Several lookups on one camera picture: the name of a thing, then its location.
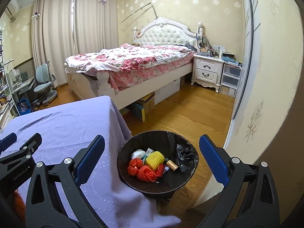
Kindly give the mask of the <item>yellow bottle black cap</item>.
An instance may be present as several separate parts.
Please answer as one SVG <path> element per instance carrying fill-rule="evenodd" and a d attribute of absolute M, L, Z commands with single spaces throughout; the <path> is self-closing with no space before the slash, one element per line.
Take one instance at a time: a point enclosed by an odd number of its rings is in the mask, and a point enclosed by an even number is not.
<path fill-rule="evenodd" d="M 164 162 L 165 165 L 169 167 L 172 171 L 175 171 L 179 168 L 172 160 L 169 160 L 168 158 L 165 158 Z"/>

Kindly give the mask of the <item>red plastic bag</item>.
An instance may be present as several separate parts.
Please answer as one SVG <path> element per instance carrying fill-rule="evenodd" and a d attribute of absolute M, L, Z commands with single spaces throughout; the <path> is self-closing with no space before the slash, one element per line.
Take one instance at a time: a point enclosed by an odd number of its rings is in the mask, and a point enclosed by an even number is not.
<path fill-rule="evenodd" d="M 127 172 L 130 176 L 136 176 L 143 166 L 143 161 L 139 158 L 133 158 L 127 167 Z"/>

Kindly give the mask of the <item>white tissue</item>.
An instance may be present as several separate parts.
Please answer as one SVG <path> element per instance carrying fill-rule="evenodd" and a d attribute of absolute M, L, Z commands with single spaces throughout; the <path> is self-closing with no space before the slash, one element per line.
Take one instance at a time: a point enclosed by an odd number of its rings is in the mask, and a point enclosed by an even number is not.
<path fill-rule="evenodd" d="M 166 167 L 164 168 L 164 172 L 163 172 L 163 173 L 166 173 L 168 170 L 169 170 L 169 167 L 166 166 Z"/>

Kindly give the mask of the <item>white round wad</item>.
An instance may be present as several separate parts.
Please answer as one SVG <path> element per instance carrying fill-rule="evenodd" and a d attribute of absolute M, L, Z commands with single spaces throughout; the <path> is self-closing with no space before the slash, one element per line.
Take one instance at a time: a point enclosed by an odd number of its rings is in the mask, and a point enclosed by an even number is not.
<path fill-rule="evenodd" d="M 136 159 L 136 158 L 142 159 L 142 158 L 145 157 L 145 155 L 146 155 L 146 152 L 144 150 L 138 149 L 138 150 L 136 150 L 135 152 L 132 153 L 131 158 L 132 159 Z"/>

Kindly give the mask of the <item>red thread spool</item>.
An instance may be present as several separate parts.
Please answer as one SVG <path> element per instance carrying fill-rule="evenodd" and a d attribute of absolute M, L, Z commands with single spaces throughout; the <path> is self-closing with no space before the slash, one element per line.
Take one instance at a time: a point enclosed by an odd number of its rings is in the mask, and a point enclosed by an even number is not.
<path fill-rule="evenodd" d="M 163 176 L 164 170 L 165 170 L 165 165 L 164 164 L 160 164 L 158 166 L 158 168 L 156 169 L 156 171 L 155 171 L 156 176 L 158 178 L 161 178 Z"/>

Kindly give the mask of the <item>orange foam fruit net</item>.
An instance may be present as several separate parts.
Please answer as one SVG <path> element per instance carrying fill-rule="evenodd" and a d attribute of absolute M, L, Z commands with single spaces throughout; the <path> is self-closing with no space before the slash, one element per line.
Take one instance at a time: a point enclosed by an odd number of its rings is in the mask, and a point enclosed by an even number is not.
<path fill-rule="evenodd" d="M 137 173 L 137 179 L 143 182 L 156 182 L 157 175 L 155 172 L 147 165 L 142 166 Z"/>

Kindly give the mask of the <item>purple tablecloth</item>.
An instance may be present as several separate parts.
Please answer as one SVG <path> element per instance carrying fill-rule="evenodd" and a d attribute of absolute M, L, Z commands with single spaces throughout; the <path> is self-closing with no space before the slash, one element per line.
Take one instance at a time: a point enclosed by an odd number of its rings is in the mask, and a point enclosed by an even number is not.
<path fill-rule="evenodd" d="M 35 133 L 42 144 L 33 155 L 46 165 L 61 163 L 87 147 L 97 136 L 105 139 L 105 150 L 89 180 L 81 186 L 92 208 L 108 227 L 178 227 L 181 220 L 161 215 L 154 199 L 124 184 L 117 170 L 117 155 L 132 134 L 111 98 L 96 97 L 22 115 L 1 132 L 17 141 L 3 152 L 7 156 Z"/>

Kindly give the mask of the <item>black bin liner bag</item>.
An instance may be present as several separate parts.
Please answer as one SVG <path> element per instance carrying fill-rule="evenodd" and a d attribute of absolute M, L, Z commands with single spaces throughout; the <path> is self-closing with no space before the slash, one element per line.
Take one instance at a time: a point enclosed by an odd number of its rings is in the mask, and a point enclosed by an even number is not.
<path fill-rule="evenodd" d="M 169 159 L 179 167 L 182 173 L 193 174 L 199 163 L 195 147 L 183 136 L 174 132 L 167 132 L 167 142 Z"/>

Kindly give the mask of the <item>white desk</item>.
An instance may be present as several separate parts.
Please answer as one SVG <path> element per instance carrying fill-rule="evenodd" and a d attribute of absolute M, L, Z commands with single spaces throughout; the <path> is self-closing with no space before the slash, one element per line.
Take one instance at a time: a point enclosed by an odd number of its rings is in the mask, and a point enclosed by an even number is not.
<path fill-rule="evenodd" d="M 7 84 L 8 84 L 10 94 L 13 99 L 14 106 L 17 110 L 17 114 L 18 114 L 18 116 L 20 116 L 20 112 L 17 108 L 17 103 L 19 102 L 19 95 L 24 94 L 25 97 L 28 98 L 27 92 L 30 89 L 32 89 L 36 79 L 35 79 L 35 77 L 31 77 L 28 80 L 22 82 L 21 84 L 18 84 L 16 87 L 12 86 L 12 82 L 10 80 L 9 74 L 6 74 L 6 79 L 7 79 Z"/>

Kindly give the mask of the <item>yellow foam fruit net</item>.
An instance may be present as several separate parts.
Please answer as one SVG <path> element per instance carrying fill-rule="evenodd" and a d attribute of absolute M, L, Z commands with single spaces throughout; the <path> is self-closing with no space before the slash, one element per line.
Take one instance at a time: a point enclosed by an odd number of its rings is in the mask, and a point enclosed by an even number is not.
<path fill-rule="evenodd" d="M 164 155 L 159 151 L 154 151 L 145 160 L 147 166 L 155 171 L 160 164 L 163 164 L 165 160 Z"/>

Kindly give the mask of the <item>printed snack wrapper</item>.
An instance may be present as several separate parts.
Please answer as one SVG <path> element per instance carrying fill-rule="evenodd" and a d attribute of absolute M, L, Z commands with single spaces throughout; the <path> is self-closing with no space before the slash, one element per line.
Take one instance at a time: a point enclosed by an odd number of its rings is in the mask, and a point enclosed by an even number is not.
<path fill-rule="evenodd" d="M 146 156 L 149 156 L 153 152 L 154 151 L 151 148 L 148 148 L 147 151 L 146 151 Z"/>

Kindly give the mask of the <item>white nightstand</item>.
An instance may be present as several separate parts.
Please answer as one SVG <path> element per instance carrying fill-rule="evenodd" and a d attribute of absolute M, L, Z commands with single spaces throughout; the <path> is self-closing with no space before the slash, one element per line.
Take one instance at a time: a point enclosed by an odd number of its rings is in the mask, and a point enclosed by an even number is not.
<path fill-rule="evenodd" d="M 218 93 L 223 72 L 224 60 L 195 54 L 191 85 L 197 83 L 204 88 L 214 88 Z"/>

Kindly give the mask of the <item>pink floral quilt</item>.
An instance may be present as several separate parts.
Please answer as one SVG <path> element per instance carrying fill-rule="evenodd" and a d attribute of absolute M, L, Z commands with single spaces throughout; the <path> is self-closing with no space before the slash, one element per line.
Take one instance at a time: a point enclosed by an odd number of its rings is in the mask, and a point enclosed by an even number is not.
<path fill-rule="evenodd" d="M 108 82 L 119 91 L 136 86 L 191 63 L 195 51 L 183 45 L 123 44 L 100 52 L 78 54 L 65 60 L 67 74 L 96 77 L 108 73 Z"/>

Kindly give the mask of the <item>air conditioner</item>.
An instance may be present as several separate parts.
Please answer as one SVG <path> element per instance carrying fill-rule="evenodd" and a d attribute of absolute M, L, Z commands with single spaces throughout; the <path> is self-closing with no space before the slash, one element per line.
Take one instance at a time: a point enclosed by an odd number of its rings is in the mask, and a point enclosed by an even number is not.
<path fill-rule="evenodd" d="M 19 11 L 19 4 L 17 0 L 11 0 L 7 8 L 5 9 L 5 12 L 10 18 L 10 21 L 12 23 L 16 20 L 15 16 L 17 15 L 18 11 Z"/>

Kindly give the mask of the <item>white bed frame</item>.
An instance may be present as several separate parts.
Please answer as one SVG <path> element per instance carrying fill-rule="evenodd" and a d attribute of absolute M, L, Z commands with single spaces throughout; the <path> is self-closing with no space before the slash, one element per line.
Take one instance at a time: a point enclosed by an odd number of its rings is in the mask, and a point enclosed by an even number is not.
<path fill-rule="evenodd" d="M 193 61 L 161 76 L 146 80 L 131 88 L 126 88 L 117 94 L 109 83 L 109 73 L 101 72 L 97 80 L 93 80 L 85 74 L 68 74 L 69 88 L 81 99 L 90 99 L 98 96 L 109 96 L 118 109 L 122 109 L 139 100 L 147 94 L 154 92 L 167 84 L 192 72 Z"/>

